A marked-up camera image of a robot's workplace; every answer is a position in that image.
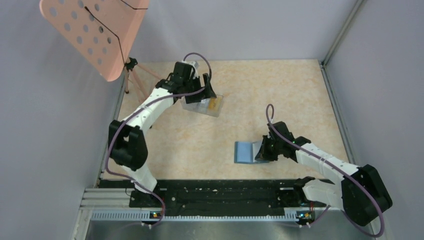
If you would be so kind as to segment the yellow card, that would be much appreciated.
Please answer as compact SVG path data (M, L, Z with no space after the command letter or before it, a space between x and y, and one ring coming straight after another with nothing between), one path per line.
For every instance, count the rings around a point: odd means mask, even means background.
M223 98L222 96L218 95L215 98L210 98L208 103L208 110L213 112L218 112L221 108Z

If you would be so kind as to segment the clear plastic card box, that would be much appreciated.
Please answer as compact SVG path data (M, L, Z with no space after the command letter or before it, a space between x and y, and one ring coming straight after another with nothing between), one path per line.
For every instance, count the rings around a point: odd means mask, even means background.
M216 118L218 118L221 113L223 103L224 96L219 94L216 98L206 98L200 102L186 103L185 98L181 101L181 105L184 110Z

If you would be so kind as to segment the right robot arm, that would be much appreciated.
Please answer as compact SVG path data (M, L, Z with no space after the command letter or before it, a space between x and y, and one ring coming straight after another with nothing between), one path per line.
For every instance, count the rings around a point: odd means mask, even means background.
M320 202L343 211L355 224L364 227L393 206L392 198L375 167L358 166L323 151L304 136L294 137L279 121L268 125L262 140L253 142L255 162L277 161L279 156L312 168L329 182L311 176L294 184L293 200L299 206Z

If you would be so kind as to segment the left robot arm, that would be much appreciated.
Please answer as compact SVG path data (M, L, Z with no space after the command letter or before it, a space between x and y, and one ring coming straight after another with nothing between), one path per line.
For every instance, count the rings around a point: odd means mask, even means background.
M200 76L194 61L178 61L168 77L157 82L131 115L109 124L108 158L124 169L122 177L134 183L142 192L141 200L149 207L160 202L161 194L155 190L157 180L146 163L149 154L146 135L161 114L179 99L197 103L215 98L211 78L211 71Z

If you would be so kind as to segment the blue leather card holder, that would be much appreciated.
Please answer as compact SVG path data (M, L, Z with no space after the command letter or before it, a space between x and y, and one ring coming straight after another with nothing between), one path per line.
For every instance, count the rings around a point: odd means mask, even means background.
M234 143L234 163L235 164L263 164L265 162L257 162L253 158L253 143L249 141L236 141Z

